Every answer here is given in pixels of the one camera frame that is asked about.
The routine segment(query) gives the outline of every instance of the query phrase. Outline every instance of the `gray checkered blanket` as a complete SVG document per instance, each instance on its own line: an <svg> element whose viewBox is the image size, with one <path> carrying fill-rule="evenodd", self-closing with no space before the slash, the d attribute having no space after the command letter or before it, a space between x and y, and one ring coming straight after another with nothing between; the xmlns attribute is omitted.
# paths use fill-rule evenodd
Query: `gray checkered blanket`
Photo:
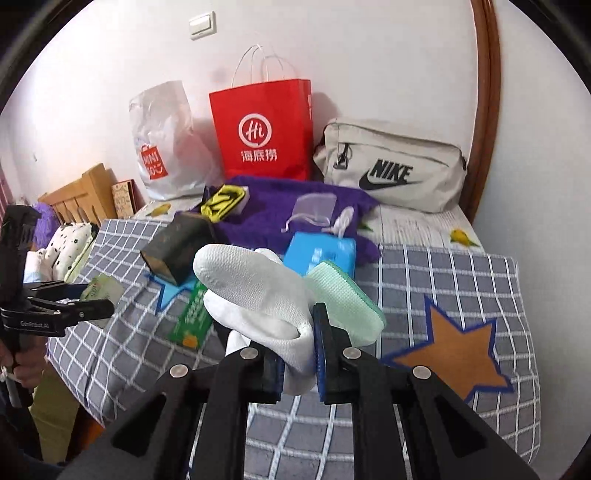
<svg viewBox="0 0 591 480"><path fill-rule="evenodd" d="M102 424L173 365L200 368L224 354L213 329L198 352L167 340L189 295L155 313L160 287L145 277L139 250L161 226L145 220L101 226L78 281L106 273L126 287L125 294L104 330L84 322L48 344L51 363ZM381 338L366 348L377 357L427 339L425 295L465 328L497 318L494 355L514 392L477 392L469 404L531 462L540 447L540 385L516 263L480 252L387 245L379 263L358 268L355 281L387 318ZM325 406L315 393L251 405L246 442L245 478L353 478L350 406Z"/></svg>

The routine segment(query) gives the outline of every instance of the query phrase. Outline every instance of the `bedsheet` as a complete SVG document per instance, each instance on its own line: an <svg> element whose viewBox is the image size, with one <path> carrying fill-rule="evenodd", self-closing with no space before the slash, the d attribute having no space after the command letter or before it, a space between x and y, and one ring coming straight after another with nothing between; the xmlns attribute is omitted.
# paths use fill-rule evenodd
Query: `bedsheet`
<svg viewBox="0 0 591 480"><path fill-rule="evenodd" d="M156 314L159 288L145 278L138 253L162 226L145 220L102 225L78 281L104 272L121 281L126 292L105 330L81 323L48 344L56 371L102 424L112 422L173 365L200 368L224 354L213 329L198 352L166 339L188 295ZM498 319L495 356L514 392L478 392L469 404L531 461L540 446L540 386L516 263L482 252L386 245L380 262L358 268L355 281L387 318L379 341L366 348L378 357L426 339L425 294L466 326ZM325 406L315 393L283 395L275 406L251 405L246 442L245 478L353 478L350 406Z"/></svg>
<svg viewBox="0 0 591 480"><path fill-rule="evenodd" d="M470 247L470 250L484 251L476 232L458 205L441 213L379 205L363 218L363 222L371 230L359 233L378 245L404 244L468 250L451 241L450 233L459 228L478 244L477 247Z"/></svg>
<svg viewBox="0 0 591 480"><path fill-rule="evenodd" d="M174 215L177 212L185 212L187 210L194 208L195 206L197 206L197 204L199 202L201 202L201 198L202 198L202 196L198 195L198 196L181 197L179 199L164 200L164 201L152 200L149 203L147 203L145 206L140 208L140 210L138 210L135 213L135 215L133 216L133 219L135 219L135 220L158 220L159 222L172 222L174 219ZM170 204L170 209L168 210L167 213L165 213L164 215L158 215L156 218L152 218L151 216L149 216L149 214L155 208L158 208L159 206L164 205L165 203Z"/></svg>

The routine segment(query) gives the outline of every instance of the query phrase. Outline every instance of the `white plastic bag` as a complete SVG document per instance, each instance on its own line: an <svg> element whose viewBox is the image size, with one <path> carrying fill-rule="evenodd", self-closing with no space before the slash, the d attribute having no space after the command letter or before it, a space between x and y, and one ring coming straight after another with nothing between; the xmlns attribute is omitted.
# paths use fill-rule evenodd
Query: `white plastic bag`
<svg viewBox="0 0 591 480"><path fill-rule="evenodd" d="M153 200L203 193L221 180L220 167L193 131L183 82L166 82L129 103L139 176Z"/></svg>

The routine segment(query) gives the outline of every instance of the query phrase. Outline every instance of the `green packaging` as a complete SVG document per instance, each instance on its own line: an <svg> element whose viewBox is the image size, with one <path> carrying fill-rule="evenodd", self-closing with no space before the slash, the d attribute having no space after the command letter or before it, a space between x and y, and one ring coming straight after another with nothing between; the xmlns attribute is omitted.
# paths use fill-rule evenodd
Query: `green packaging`
<svg viewBox="0 0 591 480"><path fill-rule="evenodd" d="M187 348L197 349L203 345L213 322L212 316L203 304L205 292L207 287L198 280L188 305L168 336L169 340Z"/></svg>

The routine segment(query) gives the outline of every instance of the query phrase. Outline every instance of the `purple towel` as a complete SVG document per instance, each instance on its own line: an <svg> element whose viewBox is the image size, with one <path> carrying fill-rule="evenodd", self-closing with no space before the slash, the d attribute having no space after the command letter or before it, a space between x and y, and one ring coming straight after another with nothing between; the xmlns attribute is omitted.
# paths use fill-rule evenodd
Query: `purple towel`
<svg viewBox="0 0 591 480"><path fill-rule="evenodd" d="M250 199L240 215L230 215L222 222L214 223L220 241L245 248L268 248L282 255L287 251L296 231L320 232L321 227L305 222L290 222L290 230L281 233L291 216L296 200L306 193L334 193L336 205L330 224L334 224L345 207L355 212L345 236L357 243L357 264L375 262L379 259L378 247L363 236L357 235L357 225L363 215L378 205L378 201L363 190L326 185L318 181L268 179L238 176L227 184L248 187ZM206 190L208 198L215 189Z"/></svg>
<svg viewBox="0 0 591 480"><path fill-rule="evenodd" d="M35 227L33 242L37 249L47 248L53 234L57 232L61 223L51 206L45 203L37 203L33 208L41 214L41 218L39 218Z"/></svg>

